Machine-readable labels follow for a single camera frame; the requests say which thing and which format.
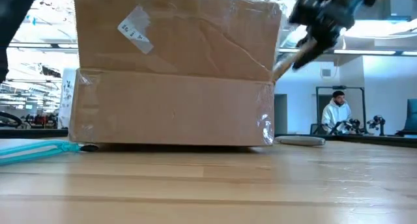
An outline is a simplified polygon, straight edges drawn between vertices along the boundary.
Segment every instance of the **white jacket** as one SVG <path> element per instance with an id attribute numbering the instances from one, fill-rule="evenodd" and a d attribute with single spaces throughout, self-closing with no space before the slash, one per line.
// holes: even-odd
<path id="1" fill-rule="evenodd" d="M 349 120 L 351 117 L 351 109 L 346 101 L 342 106 L 339 107 L 332 99 L 323 110 L 321 124 L 327 124 L 328 127 L 324 126 L 324 129 L 327 131 L 327 133 L 330 133 L 337 122 Z M 342 133 L 348 133 L 344 125 L 340 125 L 338 130 L 342 131 Z"/>

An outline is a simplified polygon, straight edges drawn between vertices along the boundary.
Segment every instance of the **sticker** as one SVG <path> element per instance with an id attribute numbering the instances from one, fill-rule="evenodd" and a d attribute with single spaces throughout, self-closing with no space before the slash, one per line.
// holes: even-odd
<path id="1" fill-rule="evenodd" d="M 129 39 L 143 53 L 148 54 L 153 45 L 145 35 L 149 26 L 149 16 L 141 7 L 136 7 L 126 19 L 117 27 L 127 39 Z"/>

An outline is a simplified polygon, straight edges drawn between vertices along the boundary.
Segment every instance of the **desk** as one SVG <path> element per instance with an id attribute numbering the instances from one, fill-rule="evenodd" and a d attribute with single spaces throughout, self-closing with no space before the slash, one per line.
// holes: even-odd
<path id="1" fill-rule="evenodd" d="M 337 141 L 323 148 L 175 152 L 113 147 L 0 167 L 0 223 L 6 224 L 406 224 L 416 218 L 412 148 Z"/>

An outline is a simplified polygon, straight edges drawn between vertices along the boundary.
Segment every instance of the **hair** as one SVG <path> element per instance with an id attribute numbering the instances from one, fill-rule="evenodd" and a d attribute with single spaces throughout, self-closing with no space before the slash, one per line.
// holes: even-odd
<path id="1" fill-rule="evenodd" d="M 337 98 L 338 96 L 345 95 L 343 91 L 335 91 L 333 92 L 333 98 Z"/>

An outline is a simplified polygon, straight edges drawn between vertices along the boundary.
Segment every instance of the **person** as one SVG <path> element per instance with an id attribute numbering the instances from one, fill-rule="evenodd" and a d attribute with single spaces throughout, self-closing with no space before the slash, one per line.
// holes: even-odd
<path id="1" fill-rule="evenodd" d="M 323 109 L 321 124 L 323 128 L 330 133 L 337 122 L 348 121 L 352 117 L 351 109 L 345 100 L 343 91 L 333 92 L 330 103 Z M 349 131 L 343 124 L 338 127 L 338 131 L 348 133 Z"/>

